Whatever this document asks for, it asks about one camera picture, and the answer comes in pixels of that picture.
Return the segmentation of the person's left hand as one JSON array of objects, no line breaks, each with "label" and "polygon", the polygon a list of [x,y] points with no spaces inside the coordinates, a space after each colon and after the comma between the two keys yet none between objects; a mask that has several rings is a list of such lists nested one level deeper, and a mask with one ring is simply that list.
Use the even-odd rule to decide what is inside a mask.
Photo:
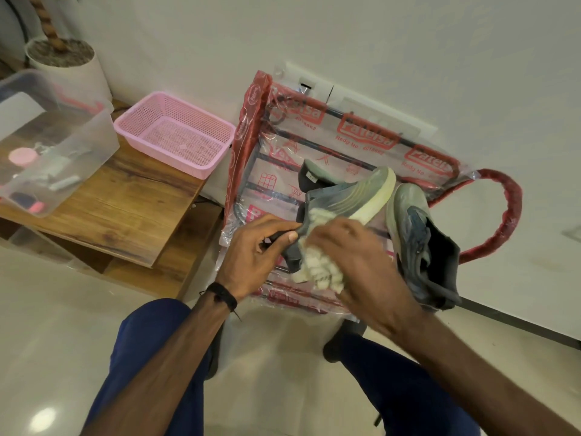
[{"label": "person's left hand", "polygon": [[256,292],[278,261],[261,252],[261,242],[277,231],[296,231],[299,227],[300,223],[269,213],[240,227],[231,239],[215,281],[238,302]]}]

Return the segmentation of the person's right hand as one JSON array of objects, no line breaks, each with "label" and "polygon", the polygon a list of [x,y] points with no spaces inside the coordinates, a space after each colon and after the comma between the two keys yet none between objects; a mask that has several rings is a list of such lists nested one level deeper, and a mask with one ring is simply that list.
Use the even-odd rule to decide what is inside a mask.
[{"label": "person's right hand", "polygon": [[[337,255],[322,252],[343,273],[345,287],[339,294],[341,301],[372,329],[397,342],[413,321],[422,316],[422,308],[379,239],[364,228],[368,232],[366,246]],[[313,247],[312,232],[306,244]]]}]

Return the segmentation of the grey green sneaker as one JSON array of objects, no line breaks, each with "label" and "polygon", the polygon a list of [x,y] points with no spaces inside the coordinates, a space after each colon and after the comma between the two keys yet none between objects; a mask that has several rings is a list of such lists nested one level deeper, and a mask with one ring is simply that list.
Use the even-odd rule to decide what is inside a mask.
[{"label": "grey green sneaker", "polygon": [[461,303],[457,289],[460,247],[432,220],[423,190],[402,183],[386,208],[397,270],[414,299],[429,312]]},{"label": "grey green sneaker", "polygon": [[305,201],[299,206],[296,222],[299,238],[321,221],[345,217],[368,224],[388,203],[396,186],[396,174],[388,167],[377,167],[362,180],[342,182],[306,159],[298,174],[299,189]]}]

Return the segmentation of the white cleaning cloth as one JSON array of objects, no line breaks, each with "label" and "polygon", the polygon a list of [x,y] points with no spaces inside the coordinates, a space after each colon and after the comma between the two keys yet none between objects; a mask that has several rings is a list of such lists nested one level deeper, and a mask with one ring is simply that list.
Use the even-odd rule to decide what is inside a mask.
[{"label": "white cleaning cloth", "polygon": [[299,238],[295,245],[299,249],[299,270],[291,273],[292,281],[298,284],[312,282],[317,289],[330,289],[336,294],[340,294],[345,285],[343,273],[339,270],[335,262],[322,252],[312,246],[306,246],[305,241],[310,232],[315,227],[325,225],[336,218],[336,214],[322,208],[313,208],[307,212],[307,220],[303,223],[301,231],[298,231]]}]

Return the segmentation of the person's right forearm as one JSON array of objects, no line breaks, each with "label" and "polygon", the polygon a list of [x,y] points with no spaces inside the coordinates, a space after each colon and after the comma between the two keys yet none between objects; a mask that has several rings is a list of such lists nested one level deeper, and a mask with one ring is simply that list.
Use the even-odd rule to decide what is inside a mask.
[{"label": "person's right forearm", "polygon": [[487,436],[581,436],[434,315],[413,310],[388,330],[389,338],[437,379]]}]

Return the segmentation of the person's left forearm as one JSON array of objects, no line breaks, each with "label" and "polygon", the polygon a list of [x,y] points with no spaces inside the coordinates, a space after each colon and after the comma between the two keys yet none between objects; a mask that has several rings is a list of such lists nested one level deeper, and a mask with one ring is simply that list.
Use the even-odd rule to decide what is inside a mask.
[{"label": "person's left forearm", "polygon": [[185,321],[128,385],[83,426],[80,436],[165,435],[207,350],[212,347],[219,352],[222,326],[230,314],[212,293],[202,295],[190,309]]}]

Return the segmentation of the black wristband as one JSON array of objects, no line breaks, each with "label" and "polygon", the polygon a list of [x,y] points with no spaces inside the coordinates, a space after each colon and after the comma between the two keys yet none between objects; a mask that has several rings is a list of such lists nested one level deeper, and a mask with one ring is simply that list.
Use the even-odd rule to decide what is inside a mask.
[{"label": "black wristband", "polygon": [[212,293],[214,296],[215,302],[222,302],[225,304],[231,313],[234,313],[236,317],[241,321],[242,319],[236,313],[236,309],[238,307],[238,301],[236,300],[235,296],[229,292],[229,290],[220,284],[219,282],[214,281],[208,287],[199,292],[199,295],[202,296],[205,293]]}]

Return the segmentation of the plastic-wrapped metal rack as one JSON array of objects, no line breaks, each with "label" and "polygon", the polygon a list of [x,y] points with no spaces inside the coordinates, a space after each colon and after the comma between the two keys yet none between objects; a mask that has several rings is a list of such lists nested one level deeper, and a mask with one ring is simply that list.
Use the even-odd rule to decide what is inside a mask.
[{"label": "plastic-wrapped metal rack", "polygon": [[335,186],[308,167],[349,185],[378,168],[391,168],[395,190],[402,183],[414,184],[429,208],[477,180],[499,183],[507,201],[501,223],[481,245],[459,252],[459,264],[494,253],[519,223],[522,189],[508,175],[485,168],[469,172],[446,153],[278,84],[265,72],[257,72],[246,91],[239,118],[220,238],[223,250],[240,227],[265,213],[302,220],[307,193]]}]

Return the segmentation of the person's black right shoe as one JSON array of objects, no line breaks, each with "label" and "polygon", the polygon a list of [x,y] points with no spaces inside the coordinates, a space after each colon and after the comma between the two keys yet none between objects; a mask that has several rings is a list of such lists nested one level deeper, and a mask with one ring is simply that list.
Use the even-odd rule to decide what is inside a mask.
[{"label": "person's black right shoe", "polygon": [[342,320],[339,328],[323,346],[323,358],[329,363],[342,361],[343,354],[353,341],[360,340],[367,330],[367,324],[354,320]]}]

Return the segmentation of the pink plastic basket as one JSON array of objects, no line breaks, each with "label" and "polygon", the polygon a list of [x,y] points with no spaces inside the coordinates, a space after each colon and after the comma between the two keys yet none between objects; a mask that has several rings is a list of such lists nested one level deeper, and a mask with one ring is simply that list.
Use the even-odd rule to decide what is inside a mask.
[{"label": "pink plastic basket", "polygon": [[236,126],[165,92],[152,92],[114,121],[131,147],[207,180],[231,146]]}]

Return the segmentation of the wooden low table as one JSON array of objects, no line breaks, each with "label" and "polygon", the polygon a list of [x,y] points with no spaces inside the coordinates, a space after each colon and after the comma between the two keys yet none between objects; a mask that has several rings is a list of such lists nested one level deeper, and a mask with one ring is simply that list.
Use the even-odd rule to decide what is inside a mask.
[{"label": "wooden low table", "polygon": [[34,246],[72,258],[80,273],[184,300],[223,208],[198,201],[205,181],[118,140],[118,151],[47,217],[0,205],[0,245],[26,228]]}]

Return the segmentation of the person's right leg blue trousers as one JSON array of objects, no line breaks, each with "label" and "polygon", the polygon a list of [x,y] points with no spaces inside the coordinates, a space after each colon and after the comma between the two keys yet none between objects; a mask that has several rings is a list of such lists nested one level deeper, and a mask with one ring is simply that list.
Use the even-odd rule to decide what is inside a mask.
[{"label": "person's right leg blue trousers", "polygon": [[474,419],[416,362],[355,334],[345,335],[339,350],[387,436],[481,436]]}]

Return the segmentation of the person's left leg blue trousers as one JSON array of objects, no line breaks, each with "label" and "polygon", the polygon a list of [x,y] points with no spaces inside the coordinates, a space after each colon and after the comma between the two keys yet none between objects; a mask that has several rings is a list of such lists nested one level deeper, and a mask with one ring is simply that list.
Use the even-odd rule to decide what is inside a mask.
[{"label": "person's left leg blue trousers", "polygon": [[[175,299],[158,299],[133,311],[120,325],[109,373],[84,425],[91,423],[128,385],[189,316],[191,309]],[[164,436],[203,436],[204,382],[215,374],[217,350],[210,347],[189,383]]]}]

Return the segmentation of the pink round container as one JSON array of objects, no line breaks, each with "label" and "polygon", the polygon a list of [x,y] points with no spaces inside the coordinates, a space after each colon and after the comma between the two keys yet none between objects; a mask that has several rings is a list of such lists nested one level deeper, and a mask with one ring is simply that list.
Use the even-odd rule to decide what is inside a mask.
[{"label": "pink round container", "polygon": [[26,168],[39,158],[38,152],[29,147],[19,147],[12,150],[8,155],[8,160],[11,164]]}]

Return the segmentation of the white plant pot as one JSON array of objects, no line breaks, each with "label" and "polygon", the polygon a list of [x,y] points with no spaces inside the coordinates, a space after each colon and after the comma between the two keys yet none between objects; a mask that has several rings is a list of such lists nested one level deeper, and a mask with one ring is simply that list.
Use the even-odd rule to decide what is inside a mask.
[{"label": "white plant pot", "polygon": [[112,93],[98,55],[79,39],[65,39],[67,52],[53,50],[47,38],[34,38],[25,45],[25,55],[34,69],[65,80],[112,101]]}]

